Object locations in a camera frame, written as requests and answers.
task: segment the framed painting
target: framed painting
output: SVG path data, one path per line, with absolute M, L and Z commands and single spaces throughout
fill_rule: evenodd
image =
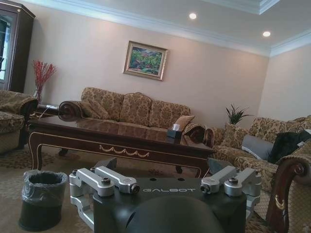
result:
M 123 73 L 163 80 L 168 50 L 130 41 Z

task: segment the tissue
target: tissue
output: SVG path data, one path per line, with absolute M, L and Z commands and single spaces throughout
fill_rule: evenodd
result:
M 173 124 L 173 130 L 178 131 L 180 128 L 180 125 L 178 124 Z

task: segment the black trash bin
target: black trash bin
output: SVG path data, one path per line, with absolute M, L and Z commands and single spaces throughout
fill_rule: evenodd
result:
M 22 209 L 19 225 L 31 232 L 44 231 L 61 220 L 65 173 L 31 170 L 24 173 Z

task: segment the glossy table top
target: glossy table top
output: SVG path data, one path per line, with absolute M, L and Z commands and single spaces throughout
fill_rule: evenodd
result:
M 203 143 L 194 143 L 189 136 L 181 139 L 167 137 L 167 130 L 150 128 L 126 122 L 113 120 L 100 120 L 93 118 L 76 118 L 71 116 L 52 116 L 30 121 L 30 128 L 58 128 L 60 130 L 79 130 L 87 133 L 100 133 L 104 135 L 117 135 L 137 138 L 144 141 L 154 141 L 165 144 L 182 145 L 202 150 L 214 151 Z

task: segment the red dried branches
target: red dried branches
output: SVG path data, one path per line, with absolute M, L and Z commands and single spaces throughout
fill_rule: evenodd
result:
M 56 72 L 56 67 L 53 64 L 33 61 L 35 70 L 35 85 L 43 86 L 44 83 Z

